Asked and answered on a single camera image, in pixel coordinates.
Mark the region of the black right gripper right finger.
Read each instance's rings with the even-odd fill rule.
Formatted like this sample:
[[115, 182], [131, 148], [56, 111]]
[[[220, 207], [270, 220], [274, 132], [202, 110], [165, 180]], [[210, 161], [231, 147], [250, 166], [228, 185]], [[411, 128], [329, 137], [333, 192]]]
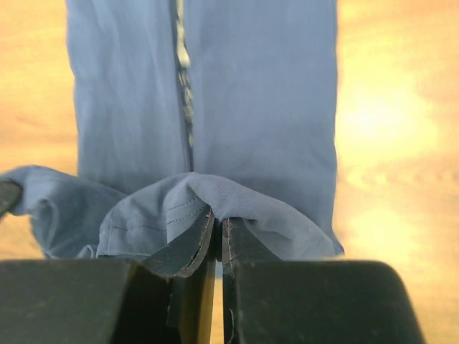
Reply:
[[222, 222], [222, 266], [223, 266], [223, 326], [224, 342], [239, 343], [235, 327], [235, 307], [237, 292], [235, 290], [235, 266], [243, 262], [280, 262], [248, 229], [246, 221], [241, 218], [230, 218]]

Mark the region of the blue printed tank top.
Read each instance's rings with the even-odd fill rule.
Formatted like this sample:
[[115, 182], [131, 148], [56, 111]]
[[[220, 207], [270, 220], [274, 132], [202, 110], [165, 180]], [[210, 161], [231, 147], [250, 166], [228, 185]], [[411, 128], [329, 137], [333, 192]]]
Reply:
[[332, 257], [335, 1], [69, 1], [77, 175], [23, 166], [48, 258], [157, 252], [212, 211], [285, 260]]

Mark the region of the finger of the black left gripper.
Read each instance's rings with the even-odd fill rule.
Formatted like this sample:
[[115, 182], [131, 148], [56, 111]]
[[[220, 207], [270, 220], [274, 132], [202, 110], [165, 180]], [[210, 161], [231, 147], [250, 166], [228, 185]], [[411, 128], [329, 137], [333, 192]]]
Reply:
[[10, 179], [1, 179], [0, 217], [3, 219], [20, 202], [22, 187]]

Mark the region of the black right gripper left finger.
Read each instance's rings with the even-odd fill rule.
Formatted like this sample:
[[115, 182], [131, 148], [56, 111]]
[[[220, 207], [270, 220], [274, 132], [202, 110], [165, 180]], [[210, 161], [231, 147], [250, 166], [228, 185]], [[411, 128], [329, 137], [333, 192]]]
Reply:
[[208, 343], [215, 280], [212, 211], [203, 211], [191, 226], [141, 264], [169, 282], [163, 343]]

